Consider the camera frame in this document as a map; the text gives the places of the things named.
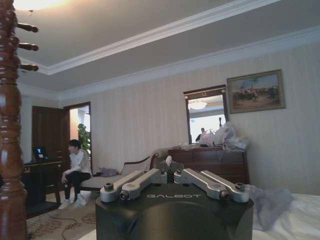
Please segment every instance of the black pants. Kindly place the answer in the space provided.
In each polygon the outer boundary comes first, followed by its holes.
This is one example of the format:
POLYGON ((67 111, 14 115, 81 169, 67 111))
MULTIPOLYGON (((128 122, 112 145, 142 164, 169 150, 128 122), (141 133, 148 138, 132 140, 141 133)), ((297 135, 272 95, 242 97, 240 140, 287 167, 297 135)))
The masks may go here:
POLYGON ((67 184, 64 185, 65 199, 70 198, 71 184, 73 184, 73 186, 74 186, 74 200, 76 200, 77 195, 80 193, 80 183, 82 183, 85 180, 90 179, 91 175, 90 175, 90 173, 87 173, 87 172, 73 171, 70 174, 66 175, 65 178, 68 181, 67 184))

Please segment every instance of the green plant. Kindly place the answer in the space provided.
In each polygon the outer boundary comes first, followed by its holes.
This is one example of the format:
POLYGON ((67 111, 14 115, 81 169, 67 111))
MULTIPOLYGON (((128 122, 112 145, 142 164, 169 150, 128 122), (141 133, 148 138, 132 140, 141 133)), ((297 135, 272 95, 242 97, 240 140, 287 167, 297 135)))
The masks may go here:
POLYGON ((91 143, 90 143, 90 132, 86 131, 86 126, 80 123, 78 125, 78 137, 81 143, 81 148, 86 151, 90 157, 91 143))

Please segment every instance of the crown molding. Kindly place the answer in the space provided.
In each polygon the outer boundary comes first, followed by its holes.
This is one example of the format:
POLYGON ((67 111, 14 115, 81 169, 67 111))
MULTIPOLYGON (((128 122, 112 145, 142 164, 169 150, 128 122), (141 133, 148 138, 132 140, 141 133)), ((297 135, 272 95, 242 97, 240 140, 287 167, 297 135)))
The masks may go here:
POLYGON ((214 7, 181 20, 174 21, 167 25, 163 25, 124 40, 117 41, 110 45, 95 49, 51 66, 44 66, 27 59, 23 60, 26 63, 38 65, 40 73, 53 75, 113 54, 117 54, 144 44, 227 19, 232 16, 236 16, 279 1, 281 0, 234 0, 224 5, 214 7))
POLYGON ((58 93, 60 101, 320 42, 320 25, 58 93))
POLYGON ((57 91, 51 91, 51 90, 36 87, 36 86, 30 86, 20 82, 17 83, 17 86, 18 86, 18 89, 20 90, 21 95, 59 101, 59 92, 57 91))

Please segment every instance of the lampshade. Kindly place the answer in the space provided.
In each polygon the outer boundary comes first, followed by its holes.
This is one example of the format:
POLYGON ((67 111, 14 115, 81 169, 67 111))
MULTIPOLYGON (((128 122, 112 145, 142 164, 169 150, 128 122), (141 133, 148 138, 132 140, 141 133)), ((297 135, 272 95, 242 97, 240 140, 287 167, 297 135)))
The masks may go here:
POLYGON ((63 0, 14 0, 13 6, 17 10, 40 10, 62 1, 63 0))
POLYGON ((188 104, 188 109, 199 110, 199 109, 204 109, 206 106, 207 106, 207 103, 204 101, 195 101, 188 104))

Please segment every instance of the gray cloth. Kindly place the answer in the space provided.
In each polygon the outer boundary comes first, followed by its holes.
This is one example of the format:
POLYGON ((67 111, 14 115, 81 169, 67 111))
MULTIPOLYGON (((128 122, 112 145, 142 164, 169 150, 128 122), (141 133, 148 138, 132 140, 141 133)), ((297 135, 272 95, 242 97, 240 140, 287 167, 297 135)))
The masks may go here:
POLYGON ((99 170, 101 172, 101 177, 113 177, 119 174, 118 171, 113 168, 99 167, 99 170))
POLYGON ((254 230, 269 230, 293 201, 292 194, 284 188, 262 190, 253 185, 246 185, 245 188, 254 201, 254 230))

